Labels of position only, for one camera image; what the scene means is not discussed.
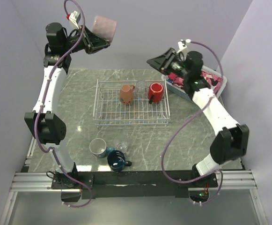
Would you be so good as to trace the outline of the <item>mauve purple mug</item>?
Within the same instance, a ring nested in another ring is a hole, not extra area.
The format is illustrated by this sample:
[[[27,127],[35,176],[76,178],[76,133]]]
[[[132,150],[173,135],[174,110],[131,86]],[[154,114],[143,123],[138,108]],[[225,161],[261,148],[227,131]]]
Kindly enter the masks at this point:
[[[94,18],[92,32],[97,36],[109,42],[112,42],[115,35],[116,27],[116,21],[97,15]]]

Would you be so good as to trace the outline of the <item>red mug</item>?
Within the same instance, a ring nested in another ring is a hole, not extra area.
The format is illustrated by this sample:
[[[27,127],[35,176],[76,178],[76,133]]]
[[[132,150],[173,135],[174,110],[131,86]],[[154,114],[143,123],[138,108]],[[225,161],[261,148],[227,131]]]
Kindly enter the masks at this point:
[[[159,103],[162,100],[163,92],[164,92],[164,87],[162,84],[158,82],[154,82],[150,84],[148,89],[149,104]]]

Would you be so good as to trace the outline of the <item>salmon pink mug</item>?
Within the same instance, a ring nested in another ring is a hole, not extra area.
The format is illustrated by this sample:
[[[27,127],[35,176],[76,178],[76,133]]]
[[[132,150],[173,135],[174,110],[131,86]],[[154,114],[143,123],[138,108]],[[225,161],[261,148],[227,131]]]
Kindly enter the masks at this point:
[[[122,104],[130,105],[134,98],[134,85],[123,85],[120,89],[119,100]]]

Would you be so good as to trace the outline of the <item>small clear glass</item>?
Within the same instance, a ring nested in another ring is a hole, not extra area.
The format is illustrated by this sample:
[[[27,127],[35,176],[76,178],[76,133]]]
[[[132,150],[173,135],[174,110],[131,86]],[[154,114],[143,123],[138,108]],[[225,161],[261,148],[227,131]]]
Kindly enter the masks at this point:
[[[126,141],[119,141],[116,143],[117,150],[126,153],[128,151],[128,142]]]

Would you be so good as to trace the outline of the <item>clear plastic cup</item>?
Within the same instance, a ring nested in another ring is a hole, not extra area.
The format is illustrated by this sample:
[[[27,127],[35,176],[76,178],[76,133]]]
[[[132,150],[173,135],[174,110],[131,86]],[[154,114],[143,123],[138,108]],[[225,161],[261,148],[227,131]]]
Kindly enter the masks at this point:
[[[136,93],[138,98],[145,97],[147,95],[147,82],[137,81],[136,82]]]

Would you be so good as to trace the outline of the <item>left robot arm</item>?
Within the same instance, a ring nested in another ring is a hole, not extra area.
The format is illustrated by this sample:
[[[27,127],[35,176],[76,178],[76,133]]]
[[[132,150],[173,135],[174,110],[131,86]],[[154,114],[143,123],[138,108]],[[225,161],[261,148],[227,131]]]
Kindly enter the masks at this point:
[[[45,28],[48,43],[44,48],[44,79],[37,103],[31,112],[25,113],[24,120],[40,150],[49,153],[54,160],[53,181],[67,188],[75,188],[80,182],[76,164],[61,143],[66,136],[66,124],[57,116],[59,96],[71,63],[70,55],[81,50],[94,54],[108,48],[116,25],[115,21],[109,25],[95,21],[92,30],[77,25],[70,34],[58,22]]]

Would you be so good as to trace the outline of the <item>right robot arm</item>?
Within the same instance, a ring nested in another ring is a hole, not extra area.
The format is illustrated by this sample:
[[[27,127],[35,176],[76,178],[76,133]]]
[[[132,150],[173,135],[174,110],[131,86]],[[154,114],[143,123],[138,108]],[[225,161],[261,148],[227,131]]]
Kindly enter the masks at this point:
[[[216,135],[210,153],[192,168],[188,183],[197,187],[207,182],[207,177],[231,161],[246,155],[250,130],[238,123],[217,99],[214,90],[202,76],[203,56],[197,51],[187,53],[181,60],[179,53],[170,48],[164,54],[147,60],[147,64],[163,75],[174,73],[183,79],[184,91],[200,110],[186,120],[191,122],[203,113]]]

